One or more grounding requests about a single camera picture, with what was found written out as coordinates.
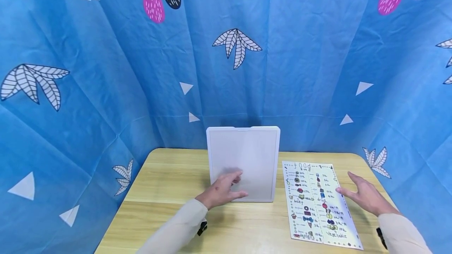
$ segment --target food menu card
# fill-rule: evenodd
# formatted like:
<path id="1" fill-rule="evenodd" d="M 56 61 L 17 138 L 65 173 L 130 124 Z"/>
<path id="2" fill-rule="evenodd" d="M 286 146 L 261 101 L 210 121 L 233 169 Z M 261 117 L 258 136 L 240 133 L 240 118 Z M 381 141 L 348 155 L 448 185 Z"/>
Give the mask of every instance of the food menu card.
<path id="1" fill-rule="evenodd" d="M 291 238 L 363 250 L 331 164 L 283 161 Z"/>

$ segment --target wooden table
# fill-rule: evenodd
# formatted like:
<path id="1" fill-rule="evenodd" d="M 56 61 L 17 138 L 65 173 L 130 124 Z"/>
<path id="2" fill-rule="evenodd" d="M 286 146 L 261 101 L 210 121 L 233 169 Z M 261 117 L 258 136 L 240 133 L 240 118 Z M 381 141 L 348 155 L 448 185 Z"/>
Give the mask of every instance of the wooden table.
<path id="1" fill-rule="evenodd" d="M 334 165 L 342 187 L 355 190 L 347 176 L 352 171 L 372 182 L 388 198 L 365 161 L 348 153 L 280 152 L 273 203 L 230 203 L 212 209 L 209 227 L 180 253 L 295 254 L 387 253 L 375 232 L 377 218 L 347 200 L 365 251 L 293 240 L 281 161 Z M 179 208 L 210 185 L 206 150 L 156 149 L 128 192 L 96 254 L 132 254 Z"/>

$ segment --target whiteboard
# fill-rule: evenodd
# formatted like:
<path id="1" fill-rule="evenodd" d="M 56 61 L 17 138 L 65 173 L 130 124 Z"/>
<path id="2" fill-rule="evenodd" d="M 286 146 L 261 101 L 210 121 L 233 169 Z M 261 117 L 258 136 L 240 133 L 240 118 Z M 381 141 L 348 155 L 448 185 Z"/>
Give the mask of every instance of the whiteboard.
<path id="1" fill-rule="evenodd" d="M 209 127 L 207 147 L 210 182 L 224 173 L 242 170 L 232 191 L 248 197 L 237 202 L 273 202 L 279 152 L 279 127 Z"/>

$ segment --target sleeve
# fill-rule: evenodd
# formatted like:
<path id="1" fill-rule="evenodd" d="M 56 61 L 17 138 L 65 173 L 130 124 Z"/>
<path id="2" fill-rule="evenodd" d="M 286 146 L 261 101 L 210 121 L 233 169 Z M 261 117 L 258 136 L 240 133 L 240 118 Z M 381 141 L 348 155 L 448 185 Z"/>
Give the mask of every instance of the sleeve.
<path id="1" fill-rule="evenodd" d="M 417 228 L 404 216 L 382 214 L 378 222 L 390 254 L 432 253 Z"/>
<path id="2" fill-rule="evenodd" d="M 207 208 L 199 201 L 188 201 L 158 229 L 137 254 L 175 254 L 190 242 L 199 230 L 207 215 Z"/>

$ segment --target white leaf print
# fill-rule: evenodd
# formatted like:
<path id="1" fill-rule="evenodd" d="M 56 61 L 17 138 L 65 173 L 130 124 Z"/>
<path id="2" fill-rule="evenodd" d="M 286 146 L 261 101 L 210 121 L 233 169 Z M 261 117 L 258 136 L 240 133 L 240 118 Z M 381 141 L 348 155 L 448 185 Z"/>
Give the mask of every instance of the white leaf print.
<path id="1" fill-rule="evenodd" d="M 237 40 L 235 45 L 235 60 L 234 60 L 234 70 L 240 67 L 245 60 L 245 46 L 242 45 L 241 40 Z"/>
<path id="2" fill-rule="evenodd" d="M 57 84 L 53 81 L 53 79 L 40 76 L 34 71 L 33 76 L 38 81 L 39 85 L 41 85 L 42 91 L 44 91 L 44 94 L 46 95 L 50 104 L 56 111 L 58 111 L 61 105 L 61 96 Z"/>
<path id="3" fill-rule="evenodd" d="M 369 162 L 369 150 L 367 150 L 367 148 L 363 147 L 363 150 L 365 151 L 366 154 L 366 160 Z"/>
<path id="4" fill-rule="evenodd" d="M 436 46 L 441 48 L 452 48 L 452 39 L 443 41 L 442 43 L 439 43 Z"/>
<path id="5" fill-rule="evenodd" d="M 39 104 L 35 77 L 33 77 L 33 74 L 24 64 L 17 67 L 16 80 L 21 90 L 23 90 L 31 100 Z"/>
<path id="6" fill-rule="evenodd" d="M 114 196 L 118 196 L 127 189 L 127 186 L 121 186 L 121 188 L 115 193 Z"/>
<path id="7" fill-rule="evenodd" d="M 445 85 L 450 85 L 450 84 L 452 84 L 452 76 L 450 76 L 448 79 L 446 79 L 446 81 L 443 82 L 443 84 L 445 84 Z"/>
<path id="8" fill-rule="evenodd" d="M 123 187 L 127 187 L 130 184 L 130 181 L 128 179 L 116 179 L 119 184 Z"/>
<path id="9" fill-rule="evenodd" d="M 121 176 L 125 177 L 127 179 L 127 170 L 124 166 L 115 166 L 113 167 L 113 170 L 115 170 L 118 174 L 120 174 Z"/>
<path id="10" fill-rule="evenodd" d="M 449 68 L 450 66 L 452 66 L 452 57 L 449 59 L 449 62 L 447 62 L 446 68 Z"/>
<path id="11" fill-rule="evenodd" d="M 388 172 L 384 168 L 382 168 L 380 166 L 372 167 L 372 170 L 376 171 L 379 174 L 382 174 L 383 176 L 385 176 L 385 177 L 387 177 L 389 179 L 391 178 L 391 176 L 388 174 Z"/>
<path id="12" fill-rule="evenodd" d="M 229 31 L 227 37 L 226 37 L 226 57 L 229 59 L 229 56 L 231 55 L 232 49 L 235 46 L 235 42 L 237 41 L 237 32 L 235 29 L 232 29 Z"/>
<path id="13" fill-rule="evenodd" d="M 227 35 L 232 32 L 235 31 L 235 29 L 230 29 L 229 31 L 225 31 L 224 33 L 222 33 L 217 40 L 215 40 L 215 42 L 212 44 L 212 46 L 219 46 L 219 45 L 223 45 L 226 44 L 226 37 Z"/>
<path id="14" fill-rule="evenodd" d="M 127 167 L 127 179 L 130 181 L 132 177 L 132 166 L 133 166 L 133 159 L 129 162 L 129 167 Z"/>
<path id="15" fill-rule="evenodd" d="M 50 79 L 60 79 L 69 75 L 69 71 L 60 68 L 47 67 L 41 65 L 25 64 L 26 67 L 35 71 L 38 75 Z"/>
<path id="16" fill-rule="evenodd" d="M 369 154 L 369 166 L 373 166 L 375 161 L 375 149 L 372 150 Z"/>
<path id="17" fill-rule="evenodd" d="M 18 93 L 20 90 L 20 85 L 16 80 L 16 68 L 12 69 L 11 72 L 6 75 L 6 78 L 3 80 L 3 84 L 1 85 L 1 99 L 6 100 L 7 98 L 13 96 Z"/>
<path id="18" fill-rule="evenodd" d="M 237 33 L 240 37 L 240 40 L 242 41 L 242 44 L 251 51 L 261 51 L 262 48 L 257 45 L 252 39 L 247 37 L 244 33 L 242 33 L 239 29 L 237 30 Z"/>
<path id="19" fill-rule="evenodd" d="M 388 151 L 386 150 L 386 147 L 383 147 L 383 149 L 380 151 L 380 154 L 378 154 L 377 160 L 374 162 L 374 166 L 383 166 L 383 164 L 386 162 L 386 157 L 388 155 Z"/>

